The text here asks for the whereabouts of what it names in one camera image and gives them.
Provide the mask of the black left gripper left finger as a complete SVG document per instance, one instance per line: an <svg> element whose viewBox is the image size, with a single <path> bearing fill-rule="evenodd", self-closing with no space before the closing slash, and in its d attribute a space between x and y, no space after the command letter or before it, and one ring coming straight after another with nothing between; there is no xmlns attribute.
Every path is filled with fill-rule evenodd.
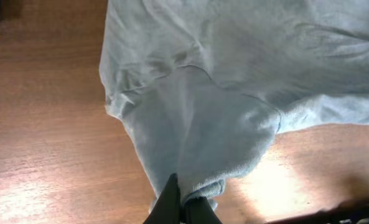
<svg viewBox="0 0 369 224"><path fill-rule="evenodd" d="M179 224L180 189L177 174L170 175L164 190L143 224Z"/></svg>

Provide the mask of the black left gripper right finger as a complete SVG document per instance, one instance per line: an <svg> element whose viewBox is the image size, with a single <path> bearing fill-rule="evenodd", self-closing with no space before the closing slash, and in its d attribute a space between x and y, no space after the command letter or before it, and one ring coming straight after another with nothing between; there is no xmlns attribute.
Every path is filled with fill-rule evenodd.
<svg viewBox="0 0 369 224"><path fill-rule="evenodd" d="M185 224L222 224L207 198L193 198L184 206Z"/></svg>

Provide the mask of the light blue-grey t-shirt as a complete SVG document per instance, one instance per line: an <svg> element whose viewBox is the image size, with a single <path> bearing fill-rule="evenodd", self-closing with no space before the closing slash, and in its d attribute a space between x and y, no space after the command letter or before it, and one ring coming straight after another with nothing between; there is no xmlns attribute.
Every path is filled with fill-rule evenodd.
<svg viewBox="0 0 369 224"><path fill-rule="evenodd" d="M156 195L221 195L275 135L369 125L369 1L113 0L100 61Z"/></svg>

